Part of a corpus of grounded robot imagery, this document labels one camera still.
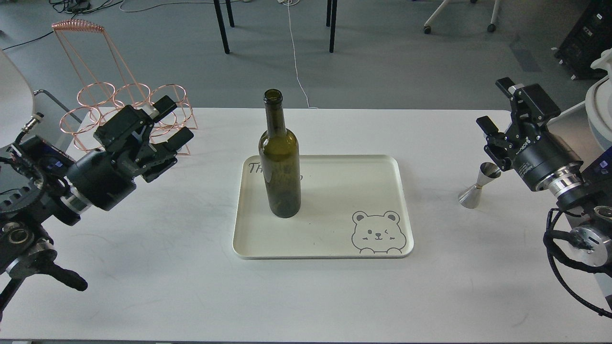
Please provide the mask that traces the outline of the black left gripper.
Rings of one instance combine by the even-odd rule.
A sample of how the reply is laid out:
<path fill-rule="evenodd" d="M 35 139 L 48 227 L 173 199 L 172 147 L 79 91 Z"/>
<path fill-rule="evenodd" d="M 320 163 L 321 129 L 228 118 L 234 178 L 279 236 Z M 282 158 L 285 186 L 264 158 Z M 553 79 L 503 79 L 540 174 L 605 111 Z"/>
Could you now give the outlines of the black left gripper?
<path fill-rule="evenodd" d="M 134 145 L 144 129 L 151 128 L 171 111 L 177 104 L 169 96 L 160 98 L 153 105 L 144 104 L 140 108 L 126 105 L 112 118 L 94 131 L 94 139 L 105 149 L 123 149 Z M 148 143 L 139 150 L 139 175 L 147 182 L 159 178 L 177 163 L 177 154 L 193 138 L 193 132 L 182 127 L 163 143 Z M 90 150 L 66 174 L 71 185 L 89 201 L 102 210 L 109 211 L 136 190 L 134 178 L 122 174 L 113 164 L 109 152 Z"/>

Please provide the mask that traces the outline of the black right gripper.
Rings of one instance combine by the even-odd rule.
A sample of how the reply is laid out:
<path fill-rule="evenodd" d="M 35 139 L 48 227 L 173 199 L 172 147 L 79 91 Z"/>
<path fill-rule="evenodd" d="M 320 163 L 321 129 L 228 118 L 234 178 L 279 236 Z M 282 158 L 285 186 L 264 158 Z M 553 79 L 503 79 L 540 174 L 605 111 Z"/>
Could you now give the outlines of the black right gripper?
<path fill-rule="evenodd" d="M 560 108 L 543 88 L 516 84 L 509 77 L 495 84 L 510 100 L 511 124 L 503 134 L 488 116 L 476 119 L 487 142 L 484 151 L 492 162 L 503 172 L 515 170 L 531 191 L 545 189 L 542 181 L 561 168 L 579 170 L 583 160 L 548 131 L 549 120 L 560 115 Z"/>

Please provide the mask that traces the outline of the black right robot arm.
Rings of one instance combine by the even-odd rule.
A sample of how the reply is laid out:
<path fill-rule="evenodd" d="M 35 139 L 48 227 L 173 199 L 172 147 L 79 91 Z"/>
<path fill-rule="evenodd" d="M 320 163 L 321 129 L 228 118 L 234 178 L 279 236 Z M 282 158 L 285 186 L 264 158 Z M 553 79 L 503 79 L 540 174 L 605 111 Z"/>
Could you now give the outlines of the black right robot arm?
<path fill-rule="evenodd" d="M 538 84 L 524 86 L 501 78 L 496 86 L 511 103 L 505 131 L 488 116 L 476 120 L 484 133 L 484 151 L 500 174 L 514 170 L 533 192 L 549 190 L 557 205 L 549 209 L 543 243 L 551 270 L 561 286 L 579 303 L 607 318 L 599 308 L 576 294 L 564 281 L 557 263 L 590 274 L 611 275 L 611 150 L 587 168 L 548 122 L 560 109 Z"/>

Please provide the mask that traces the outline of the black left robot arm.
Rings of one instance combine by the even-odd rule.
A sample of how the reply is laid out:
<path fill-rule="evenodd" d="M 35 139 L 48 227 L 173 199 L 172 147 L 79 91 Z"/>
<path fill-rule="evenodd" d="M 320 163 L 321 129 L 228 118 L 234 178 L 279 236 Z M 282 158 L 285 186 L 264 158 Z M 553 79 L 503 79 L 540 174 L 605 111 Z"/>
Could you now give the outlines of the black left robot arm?
<path fill-rule="evenodd" d="M 23 141 L 37 122 L 33 117 L 7 148 L 1 159 L 28 183 L 1 194 L 1 272 L 10 281 L 1 292 L 4 311 L 25 279 L 43 274 L 64 285 L 85 291 L 87 281 L 72 270 L 55 264 L 57 251 L 43 222 L 55 217 L 74 225 L 94 206 L 109 211 L 136 189 L 135 178 L 147 183 L 177 163 L 177 154 L 193 132 L 180 128 L 162 143 L 151 143 L 155 124 L 177 109 L 163 96 L 141 107 L 127 105 L 99 126 L 94 139 L 101 148 L 75 161 L 38 136 Z"/>

